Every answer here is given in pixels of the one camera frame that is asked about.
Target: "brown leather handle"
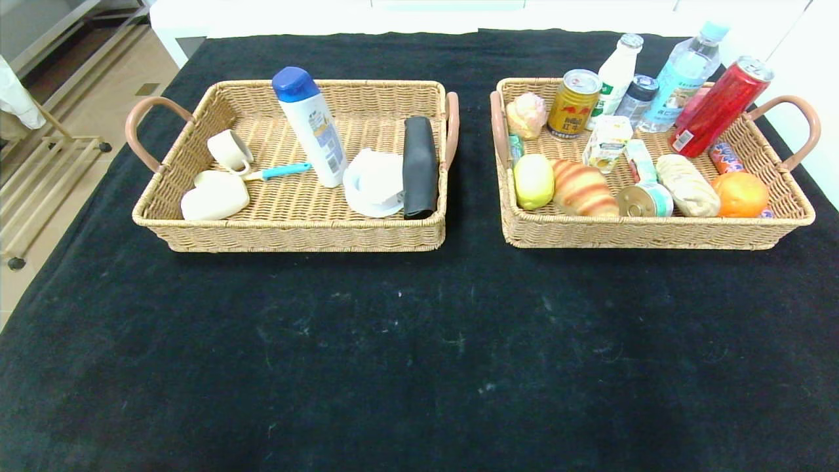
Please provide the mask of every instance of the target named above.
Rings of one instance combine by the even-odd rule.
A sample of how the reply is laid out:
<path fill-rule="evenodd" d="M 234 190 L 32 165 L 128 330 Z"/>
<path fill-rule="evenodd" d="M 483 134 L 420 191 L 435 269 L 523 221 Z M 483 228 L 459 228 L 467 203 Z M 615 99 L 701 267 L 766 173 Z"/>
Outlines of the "brown leather handle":
<path fill-rule="evenodd" d="M 461 136 L 461 105 L 454 92 L 446 93 L 446 114 L 449 117 L 449 135 L 446 137 L 446 170 L 449 170 L 451 163 L 455 160 L 457 140 Z"/>
<path fill-rule="evenodd" d="M 134 151 L 134 154 L 136 154 L 137 157 L 139 157 L 152 172 L 157 172 L 160 170 L 162 165 L 158 162 L 158 160 L 152 157 L 151 154 L 149 154 L 146 148 L 140 144 L 140 140 L 137 139 L 137 126 L 141 121 L 143 121 L 143 117 L 146 116 L 146 113 L 148 113 L 154 105 L 163 105 L 164 107 L 167 107 L 173 112 L 178 113 L 178 115 L 185 121 L 194 122 L 195 117 L 192 116 L 192 113 L 187 112 L 177 103 L 164 97 L 144 98 L 143 100 L 140 100 L 138 104 L 134 105 L 134 108 L 128 112 L 128 117 L 125 118 L 125 140 L 128 142 L 128 147 Z"/>
<path fill-rule="evenodd" d="M 821 137 L 821 120 L 819 120 L 819 115 L 816 114 L 815 109 L 804 98 L 796 97 L 795 95 L 775 97 L 751 112 L 746 113 L 746 117 L 754 121 L 779 103 L 792 103 L 795 105 L 804 114 L 804 118 L 807 118 L 807 123 L 810 125 L 810 136 L 807 138 L 804 146 L 780 165 L 783 169 L 793 170 L 819 142 L 819 138 Z"/>
<path fill-rule="evenodd" d="M 492 114 L 492 140 L 495 142 L 495 152 L 501 160 L 502 168 L 507 168 L 510 161 L 510 143 L 507 137 L 507 127 L 504 123 L 504 105 L 498 91 L 489 94 L 489 111 Z"/>

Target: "bottle label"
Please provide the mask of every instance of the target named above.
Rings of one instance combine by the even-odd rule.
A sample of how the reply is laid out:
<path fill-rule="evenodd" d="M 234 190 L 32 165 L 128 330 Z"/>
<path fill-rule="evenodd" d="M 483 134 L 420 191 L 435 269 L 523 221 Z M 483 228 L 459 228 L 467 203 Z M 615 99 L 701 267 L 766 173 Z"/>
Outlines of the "bottle label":
<path fill-rule="evenodd" d="M 644 114 L 644 119 L 657 124 L 673 123 L 685 109 L 685 105 L 696 95 L 699 87 L 705 83 L 701 77 L 680 74 L 671 62 L 664 65 L 657 80 L 659 93 Z"/>
<path fill-rule="evenodd" d="M 591 115 L 593 117 L 600 116 L 600 115 L 603 114 L 603 109 L 606 107 L 606 99 L 607 99 L 607 97 L 604 97 L 604 96 L 607 96 L 610 93 L 612 93 L 613 88 L 614 87 L 612 87 L 611 85 L 607 84 L 606 82 L 603 82 L 603 87 L 601 87 L 601 89 L 600 89 L 600 97 L 597 99 L 597 104 L 594 106 L 594 109 L 591 111 Z"/>
<path fill-rule="evenodd" d="M 309 115 L 309 126 L 312 134 L 317 138 L 317 144 L 323 149 L 324 160 L 329 165 L 329 169 L 333 174 L 338 172 L 344 160 L 344 152 L 341 149 L 341 141 L 335 124 L 326 119 L 323 113 L 315 110 Z"/>

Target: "black tablecloth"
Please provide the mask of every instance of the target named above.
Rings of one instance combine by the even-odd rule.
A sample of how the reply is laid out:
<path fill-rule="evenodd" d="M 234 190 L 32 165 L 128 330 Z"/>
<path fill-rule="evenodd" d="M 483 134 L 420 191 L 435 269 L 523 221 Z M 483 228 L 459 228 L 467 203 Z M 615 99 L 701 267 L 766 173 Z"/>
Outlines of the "black tablecloth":
<path fill-rule="evenodd" d="M 653 75 L 678 39 L 644 38 Z M 189 109 L 289 64 L 457 91 L 446 242 L 176 254 L 132 223 L 150 174 L 122 149 L 0 338 L 0 469 L 835 470 L 839 218 L 803 170 L 816 222 L 769 251 L 504 243 L 489 92 L 617 39 L 204 43 L 164 94 Z M 155 110 L 140 136 L 162 156 L 182 126 Z"/>

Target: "blue bottle cap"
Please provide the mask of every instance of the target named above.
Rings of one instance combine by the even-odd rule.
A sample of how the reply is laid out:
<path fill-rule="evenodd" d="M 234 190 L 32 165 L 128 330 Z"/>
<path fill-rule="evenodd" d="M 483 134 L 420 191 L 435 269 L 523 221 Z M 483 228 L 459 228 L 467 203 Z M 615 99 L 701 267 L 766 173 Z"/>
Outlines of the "blue bottle cap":
<path fill-rule="evenodd" d="M 285 67 L 271 81 L 271 87 L 281 102 L 291 103 L 314 97 L 320 89 L 312 80 L 309 72 L 299 67 Z"/>
<path fill-rule="evenodd" d="M 702 25 L 702 31 L 699 33 L 711 41 L 719 43 L 722 41 L 722 38 L 726 37 L 729 29 L 731 28 L 725 24 L 706 21 L 705 24 Z"/>

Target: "white mug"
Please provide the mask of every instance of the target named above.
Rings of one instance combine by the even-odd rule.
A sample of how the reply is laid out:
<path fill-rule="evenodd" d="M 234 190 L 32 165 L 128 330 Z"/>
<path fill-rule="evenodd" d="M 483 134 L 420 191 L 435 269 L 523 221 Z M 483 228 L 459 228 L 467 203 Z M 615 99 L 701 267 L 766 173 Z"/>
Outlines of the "white mug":
<path fill-rule="evenodd" d="M 251 172 L 251 150 L 242 138 L 231 129 L 225 129 L 207 140 L 207 149 L 213 159 L 228 172 L 243 176 Z"/>

